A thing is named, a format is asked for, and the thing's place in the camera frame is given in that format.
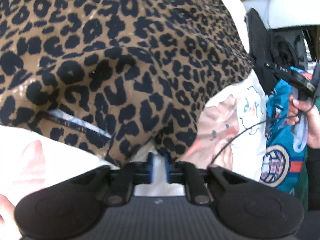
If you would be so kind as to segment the teal printed jersey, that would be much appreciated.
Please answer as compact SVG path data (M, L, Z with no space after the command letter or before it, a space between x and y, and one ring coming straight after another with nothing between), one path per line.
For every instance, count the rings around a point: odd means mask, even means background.
M265 130L267 143L260 182L295 195L303 170L306 148L294 146L294 135L285 119L288 115L291 92L291 86L286 81L279 80L268 97L268 122Z

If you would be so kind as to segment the white pillar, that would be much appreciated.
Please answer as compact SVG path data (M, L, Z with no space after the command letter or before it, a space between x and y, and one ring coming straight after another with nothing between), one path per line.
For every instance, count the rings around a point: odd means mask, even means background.
M319 25L319 0L245 0L246 11L255 9L266 29Z

